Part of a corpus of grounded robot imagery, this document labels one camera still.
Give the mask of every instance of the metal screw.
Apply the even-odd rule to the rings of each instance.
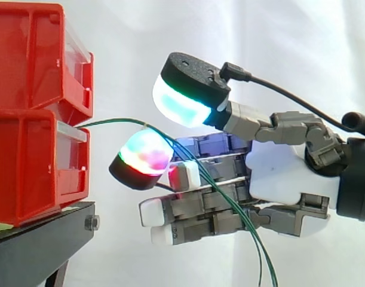
[[[97,231],[100,228],[100,217],[98,215],[87,215],[85,218],[85,229]]]

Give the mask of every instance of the white backdrop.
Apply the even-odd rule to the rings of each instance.
[[[217,66],[237,63],[336,118],[352,110],[365,113],[365,1],[60,2],[95,55],[95,120],[139,118],[175,137],[210,132],[168,121],[152,102],[152,85],[172,51]],[[253,84],[232,86],[233,100],[267,114],[302,111]],[[120,146],[139,128],[112,124],[91,130],[89,199],[96,201],[102,223],[70,261],[66,287],[257,285],[256,251],[246,232],[152,246],[137,205],[162,191],[129,190],[108,172]],[[281,286],[365,286],[365,223],[333,216],[326,230],[305,239],[260,234]],[[266,270],[264,286],[270,286],[268,277]]]

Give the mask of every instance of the rainbow light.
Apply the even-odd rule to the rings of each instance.
[[[119,156],[140,173],[162,175],[171,161],[173,149],[152,129],[135,133],[121,148]]]
[[[153,101],[167,118],[185,127],[196,127],[210,115],[211,109],[173,90],[158,76],[153,87]]]

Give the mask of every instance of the green wire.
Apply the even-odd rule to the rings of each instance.
[[[178,141],[176,141],[169,135],[163,133],[158,128],[156,128],[150,124],[146,124],[144,121],[136,120],[133,118],[111,118],[108,120],[102,120],[102,121],[96,121],[93,123],[84,124],[84,125],[78,126],[77,128],[80,129],[80,128],[84,128],[84,127],[97,126],[100,124],[107,124],[107,123],[134,123],[134,124],[139,124],[141,126],[149,127],[152,130],[154,130],[155,132],[157,132],[160,136],[162,136],[168,142],[168,144],[170,144],[170,142],[172,142],[173,144],[175,144],[175,146],[178,146],[180,148],[181,152],[183,152],[184,155],[189,160],[194,160],[197,163],[198,167],[200,168],[200,172],[201,172],[203,178],[214,188],[214,190],[216,190],[218,193],[220,193],[223,196],[223,198],[226,200],[226,202],[228,202],[230,207],[233,208],[233,210],[236,211],[236,213],[240,216],[243,224],[247,227],[247,230],[250,232],[251,237],[253,238],[253,240],[256,244],[256,248],[257,248],[257,252],[258,252],[258,256],[259,256],[259,283],[258,283],[258,286],[260,286],[261,282],[262,282],[262,256],[261,256],[260,249],[259,249],[259,246],[260,246],[262,248],[263,254],[266,258],[266,262],[267,262],[269,272],[271,275],[272,285],[273,285],[273,287],[278,287],[278,280],[277,280],[274,266],[272,265],[272,261],[267,253],[266,248],[264,247],[264,245],[262,243],[262,240],[260,239],[256,229],[254,228],[254,225],[251,222],[250,218],[245,214],[242,207],[235,200],[230,198],[227,194],[225,194],[217,186],[217,184],[215,183],[213,178],[210,176],[210,174],[208,173],[206,168],[200,163],[200,161],[197,158],[195,158],[195,156],[188,149],[186,149],[181,143],[179,143]]]

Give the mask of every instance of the red plastic drawer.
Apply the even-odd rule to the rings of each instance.
[[[50,109],[74,126],[93,114],[93,56],[57,4],[0,2],[0,109]]]
[[[89,134],[51,111],[0,111],[0,223],[19,226],[88,196]]]

